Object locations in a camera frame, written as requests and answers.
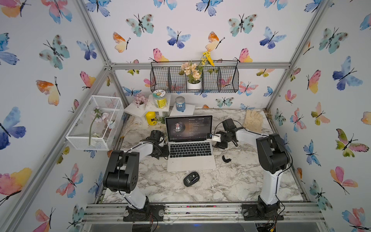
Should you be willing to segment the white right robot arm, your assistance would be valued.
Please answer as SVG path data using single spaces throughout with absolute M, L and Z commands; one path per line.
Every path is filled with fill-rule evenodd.
M 270 135 L 248 130 L 244 126 L 237 127 L 235 121 L 227 119 L 221 122 L 224 131 L 215 131 L 207 138 L 216 141 L 215 148 L 226 149 L 232 142 L 236 147 L 238 142 L 254 146 L 258 152 L 260 166 L 264 170 L 263 186 L 257 203 L 242 205 L 245 221 L 277 221 L 283 220 L 284 204 L 278 197 L 282 174 L 287 171 L 292 158 L 286 149 L 283 139 L 277 133 Z

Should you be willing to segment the black mouse battery cover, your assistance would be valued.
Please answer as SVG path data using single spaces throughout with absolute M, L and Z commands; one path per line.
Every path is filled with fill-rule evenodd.
M 227 159 L 224 155 L 222 156 L 222 160 L 223 160 L 223 162 L 225 162 L 225 163 L 229 163 L 229 162 L 231 162 L 231 159 Z

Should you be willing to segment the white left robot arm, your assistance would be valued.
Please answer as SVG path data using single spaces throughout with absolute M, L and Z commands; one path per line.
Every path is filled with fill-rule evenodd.
M 148 197 L 137 187 L 139 164 L 147 156 L 157 159 L 169 156 L 163 132 L 153 130 L 149 137 L 126 151 L 113 150 L 103 176 L 103 186 L 112 192 L 119 192 L 129 208 L 134 210 L 144 211 L 149 205 Z

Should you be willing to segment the black wireless mouse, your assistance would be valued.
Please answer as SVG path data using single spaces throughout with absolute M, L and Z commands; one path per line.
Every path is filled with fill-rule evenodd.
M 200 180 L 200 175 L 197 172 L 192 172 L 188 174 L 184 179 L 183 179 L 183 184 L 186 187 L 190 187 L 197 183 Z

